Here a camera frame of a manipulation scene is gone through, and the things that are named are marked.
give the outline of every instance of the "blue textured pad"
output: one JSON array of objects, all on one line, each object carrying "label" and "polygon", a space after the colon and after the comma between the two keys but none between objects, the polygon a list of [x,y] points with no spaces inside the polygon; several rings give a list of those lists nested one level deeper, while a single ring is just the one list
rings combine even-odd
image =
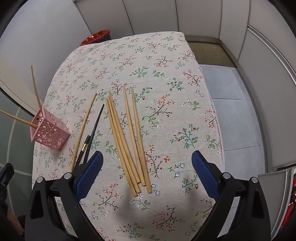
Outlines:
[{"label": "blue textured pad", "polygon": [[204,163],[202,157],[198,152],[193,152],[191,156],[192,166],[196,171],[199,179],[202,182],[209,197],[215,199],[217,202],[219,199],[219,183],[214,175],[211,173],[209,167]]},{"label": "blue textured pad", "polygon": [[86,198],[91,186],[93,185],[99,171],[103,166],[103,160],[103,154],[101,152],[98,152],[98,154],[92,160],[90,160],[91,163],[89,163],[76,184],[75,198],[77,201]]}]

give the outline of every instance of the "tablecloth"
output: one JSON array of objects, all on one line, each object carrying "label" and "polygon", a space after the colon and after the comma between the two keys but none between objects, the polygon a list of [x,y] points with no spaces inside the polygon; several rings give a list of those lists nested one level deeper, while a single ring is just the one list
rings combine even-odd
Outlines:
[{"label": "tablecloth", "polygon": [[[104,240],[190,240],[209,215],[209,198],[191,164],[191,154],[224,171],[218,120],[201,69],[183,33],[141,34],[74,50],[56,72],[44,106],[71,133],[62,149],[35,144],[33,183],[39,176],[60,178],[70,170],[73,149],[94,92],[82,140],[91,133],[108,91],[133,153],[124,107],[134,88],[153,193],[145,187],[133,197],[126,181],[105,108],[90,156],[104,155],[104,165],[81,206]],[[67,231],[61,200],[57,200]]]}]

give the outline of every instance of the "table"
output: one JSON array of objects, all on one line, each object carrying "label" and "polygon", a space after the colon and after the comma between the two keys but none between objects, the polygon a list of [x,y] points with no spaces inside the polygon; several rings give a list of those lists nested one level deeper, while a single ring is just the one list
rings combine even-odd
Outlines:
[{"label": "table", "polygon": [[[97,98],[82,140],[91,133],[108,91],[133,154],[124,107],[125,86],[132,110],[134,88],[152,194],[145,187],[133,197],[110,130],[105,108],[90,156],[104,155],[104,165],[82,208],[105,240],[190,240],[211,211],[191,164],[191,154],[204,157],[224,171],[218,120],[201,69],[183,33],[141,34],[74,50],[56,72],[44,106],[60,117],[71,136],[60,152],[35,144],[33,182],[60,178],[70,170],[73,149],[91,97]],[[67,231],[61,200],[57,199]]]}]

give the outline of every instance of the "perforated pink holder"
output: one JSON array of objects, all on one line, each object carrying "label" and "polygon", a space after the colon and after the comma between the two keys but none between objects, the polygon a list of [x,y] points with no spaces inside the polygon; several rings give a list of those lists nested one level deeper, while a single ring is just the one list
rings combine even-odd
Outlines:
[{"label": "perforated pink holder", "polygon": [[32,120],[38,128],[30,126],[31,141],[37,141],[42,145],[55,150],[60,150],[70,136],[67,126],[59,118],[44,109],[39,110]]}]

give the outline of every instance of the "red trash bag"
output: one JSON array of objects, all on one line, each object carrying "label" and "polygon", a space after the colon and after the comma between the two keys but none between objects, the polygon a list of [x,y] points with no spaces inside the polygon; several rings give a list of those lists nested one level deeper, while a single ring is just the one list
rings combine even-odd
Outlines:
[{"label": "red trash bag", "polygon": [[87,37],[83,42],[80,44],[80,46],[87,45],[87,44],[96,44],[105,42],[107,40],[111,40],[110,37],[110,30],[102,30],[98,33],[95,33],[89,37]]}]

